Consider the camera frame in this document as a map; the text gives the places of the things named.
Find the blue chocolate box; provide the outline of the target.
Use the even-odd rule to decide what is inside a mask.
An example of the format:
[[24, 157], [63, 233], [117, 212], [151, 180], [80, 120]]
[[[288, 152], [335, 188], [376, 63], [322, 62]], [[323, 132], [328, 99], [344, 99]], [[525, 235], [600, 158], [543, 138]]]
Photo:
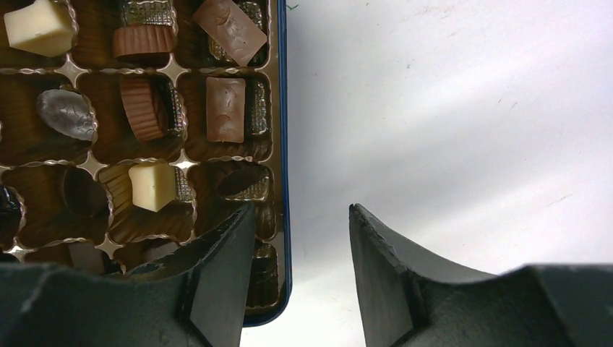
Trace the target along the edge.
[[[1, 3], [1, 254], [102, 275], [126, 275], [254, 206], [255, 243], [244, 326], [264, 325], [291, 293], [287, 179], [287, 53], [283, 1], [234, 1], [267, 35], [239, 66], [193, 19], [203, 1], [53, 1], [72, 18], [65, 54], [11, 48], [4, 15], [34, 1]], [[170, 53], [113, 57], [114, 30], [168, 25]], [[165, 137], [140, 142], [119, 80], [144, 77], [168, 112]], [[246, 81], [243, 143], [206, 138], [206, 79]], [[50, 128], [38, 115], [45, 90], [79, 93], [94, 116], [92, 142]], [[176, 199], [154, 213], [132, 204], [128, 170], [175, 169]]]

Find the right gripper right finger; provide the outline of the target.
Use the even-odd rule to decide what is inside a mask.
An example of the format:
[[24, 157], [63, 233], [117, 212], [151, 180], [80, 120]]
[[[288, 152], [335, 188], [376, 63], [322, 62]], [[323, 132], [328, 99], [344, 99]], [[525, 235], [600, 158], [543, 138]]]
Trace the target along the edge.
[[612, 266], [534, 264], [501, 275], [441, 257], [349, 208], [368, 346], [610, 346]]

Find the white chocolate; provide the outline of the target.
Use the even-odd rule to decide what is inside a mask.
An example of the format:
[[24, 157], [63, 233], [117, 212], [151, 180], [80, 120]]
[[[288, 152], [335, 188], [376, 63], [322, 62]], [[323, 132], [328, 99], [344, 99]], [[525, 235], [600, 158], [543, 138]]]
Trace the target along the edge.
[[132, 204], [154, 213], [176, 199], [175, 169], [165, 163], [141, 163], [128, 170]]

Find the brown rectangular chocolate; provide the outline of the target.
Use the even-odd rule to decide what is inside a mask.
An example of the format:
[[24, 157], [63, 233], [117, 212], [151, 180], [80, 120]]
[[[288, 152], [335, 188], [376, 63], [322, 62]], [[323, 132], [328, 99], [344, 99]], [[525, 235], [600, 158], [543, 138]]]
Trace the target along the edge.
[[192, 19], [241, 67], [267, 42], [267, 35], [234, 1], [203, 1]]

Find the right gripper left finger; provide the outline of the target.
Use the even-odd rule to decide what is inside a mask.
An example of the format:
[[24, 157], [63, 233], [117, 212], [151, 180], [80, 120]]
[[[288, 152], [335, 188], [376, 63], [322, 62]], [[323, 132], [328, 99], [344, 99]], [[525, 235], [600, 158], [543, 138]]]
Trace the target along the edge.
[[1, 265], [3, 346], [237, 346], [255, 243], [247, 204], [126, 275]]

